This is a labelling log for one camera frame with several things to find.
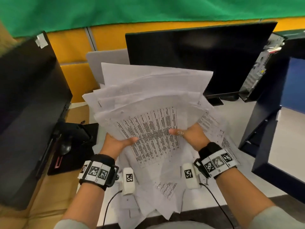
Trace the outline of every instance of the cable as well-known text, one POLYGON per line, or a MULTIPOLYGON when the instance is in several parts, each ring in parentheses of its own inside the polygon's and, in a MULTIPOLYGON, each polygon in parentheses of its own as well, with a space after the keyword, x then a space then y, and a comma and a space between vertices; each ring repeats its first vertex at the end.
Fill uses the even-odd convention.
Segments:
POLYGON ((208 189, 208 191, 211 193, 211 195, 213 196, 213 198, 215 199, 216 203, 218 204, 218 206, 220 207, 220 209, 222 210, 222 212, 224 213, 224 215, 227 217, 227 219, 229 220, 229 222, 231 223, 231 226, 233 229, 235 229, 235 227, 233 226, 233 223, 231 222, 230 218, 227 216, 226 212, 223 210, 223 208, 220 206, 220 204, 218 203, 218 201, 216 200, 216 198, 214 197, 214 195, 212 194, 212 192, 210 191, 210 189, 202 183, 199 183, 199 185, 204 186, 205 188, 208 189))
POLYGON ((110 201, 108 202, 108 205, 107 205, 107 208, 106 208, 106 211, 105 211, 105 217, 104 217, 104 222, 103 222, 102 228, 104 228, 104 225, 105 225, 106 214, 107 214, 108 206, 109 206, 109 204, 111 203, 111 200, 113 200, 113 198, 114 198, 118 193, 122 193, 122 192, 123 192, 123 191, 117 192, 117 193, 110 199, 110 201))

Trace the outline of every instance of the person's left hand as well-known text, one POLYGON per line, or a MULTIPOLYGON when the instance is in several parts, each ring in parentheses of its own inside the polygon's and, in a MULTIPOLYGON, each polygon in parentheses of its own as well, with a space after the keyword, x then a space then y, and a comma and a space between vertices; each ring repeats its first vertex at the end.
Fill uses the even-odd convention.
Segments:
POLYGON ((100 154, 108 155, 116 160, 125 147, 132 145, 137 142, 137 140, 139 140, 137 137, 131 137, 126 140, 117 140, 107 133, 100 154))

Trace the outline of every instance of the finger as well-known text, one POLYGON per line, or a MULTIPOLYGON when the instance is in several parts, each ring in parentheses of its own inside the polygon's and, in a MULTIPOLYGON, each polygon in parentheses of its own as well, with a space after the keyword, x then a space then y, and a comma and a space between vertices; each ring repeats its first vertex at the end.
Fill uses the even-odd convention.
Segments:
POLYGON ((168 133, 171 134, 171 135, 179 135, 178 132, 183 132, 184 133, 184 130, 177 129, 177 128, 170 128, 168 130, 168 133))
POLYGON ((131 138, 128 138, 126 140, 123 140, 121 142, 123 143, 123 146, 126 147, 126 146, 134 144, 138 140, 139 140, 139 138, 135 136, 135 137, 131 137, 131 138))

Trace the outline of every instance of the black screen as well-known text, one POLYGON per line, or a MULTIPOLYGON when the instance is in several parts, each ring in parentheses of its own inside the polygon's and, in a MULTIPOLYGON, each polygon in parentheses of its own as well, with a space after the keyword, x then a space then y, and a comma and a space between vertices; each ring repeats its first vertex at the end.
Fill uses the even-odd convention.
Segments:
POLYGON ((27 40, 0 58, 0 68, 0 202, 11 205, 18 198, 17 205, 25 205, 72 94, 49 41, 40 48, 35 38, 27 40), (26 199, 20 199, 24 192, 26 199))
POLYGON ((126 34, 130 64, 213 71, 205 95, 238 92, 276 22, 126 34))

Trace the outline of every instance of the green curtain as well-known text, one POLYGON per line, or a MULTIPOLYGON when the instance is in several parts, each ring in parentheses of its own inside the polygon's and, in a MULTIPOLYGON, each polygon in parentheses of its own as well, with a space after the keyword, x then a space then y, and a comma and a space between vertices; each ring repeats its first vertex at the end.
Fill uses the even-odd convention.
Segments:
POLYGON ((14 37, 85 26, 305 16, 305 0, 0 0, 14 37))

